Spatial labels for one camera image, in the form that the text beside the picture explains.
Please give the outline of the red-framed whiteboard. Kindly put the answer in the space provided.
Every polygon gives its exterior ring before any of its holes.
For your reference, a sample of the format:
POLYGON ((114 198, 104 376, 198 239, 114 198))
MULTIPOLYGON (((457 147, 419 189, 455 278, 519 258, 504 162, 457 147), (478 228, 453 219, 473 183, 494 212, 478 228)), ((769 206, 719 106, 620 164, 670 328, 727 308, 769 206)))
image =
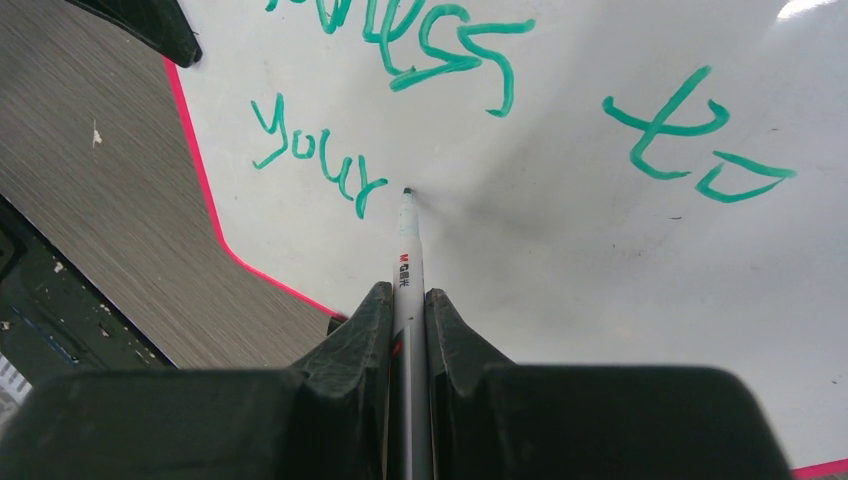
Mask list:
POLYGON ((843 1, 185 1, 216 234, 348 315, 414 192, 428 287, 527 363, 711 365, 847 464, 843 1))

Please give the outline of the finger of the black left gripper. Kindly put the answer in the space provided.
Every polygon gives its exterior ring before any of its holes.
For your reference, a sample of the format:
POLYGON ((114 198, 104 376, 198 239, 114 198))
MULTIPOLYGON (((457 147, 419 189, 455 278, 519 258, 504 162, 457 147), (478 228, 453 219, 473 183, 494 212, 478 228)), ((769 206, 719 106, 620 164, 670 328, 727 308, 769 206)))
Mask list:
POLYGON ((196 34, 177 0, 67 0, 120 28, 182 68, 203 55, 196 34))

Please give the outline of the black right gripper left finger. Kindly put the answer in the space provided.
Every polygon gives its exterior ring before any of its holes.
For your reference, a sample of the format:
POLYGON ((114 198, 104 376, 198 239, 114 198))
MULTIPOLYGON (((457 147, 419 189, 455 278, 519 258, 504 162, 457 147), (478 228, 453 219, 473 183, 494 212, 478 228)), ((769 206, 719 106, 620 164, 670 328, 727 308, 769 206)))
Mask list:
POLYGON ((282 369, 85 372, 36 387, 5 479, 380 479, 392 287, 282 369))

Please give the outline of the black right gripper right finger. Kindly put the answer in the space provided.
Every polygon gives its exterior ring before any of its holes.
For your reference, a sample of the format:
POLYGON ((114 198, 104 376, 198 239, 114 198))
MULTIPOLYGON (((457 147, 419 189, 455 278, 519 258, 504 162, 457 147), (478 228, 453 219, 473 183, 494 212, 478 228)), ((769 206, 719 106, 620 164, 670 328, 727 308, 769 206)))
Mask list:
POLYGON ((522 365, 425 298, 441 479, 788 479, 757 401, 700 366, 522 365))

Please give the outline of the green whiteboard marker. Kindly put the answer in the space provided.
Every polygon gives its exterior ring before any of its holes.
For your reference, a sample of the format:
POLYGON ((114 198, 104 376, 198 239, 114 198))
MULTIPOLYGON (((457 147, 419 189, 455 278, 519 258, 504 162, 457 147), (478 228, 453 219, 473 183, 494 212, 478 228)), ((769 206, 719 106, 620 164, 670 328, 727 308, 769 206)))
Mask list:
POLYGON ((389 479, 432 479, 433 443, 422 243, 412 189, 403 190, 393 264, 389 479))

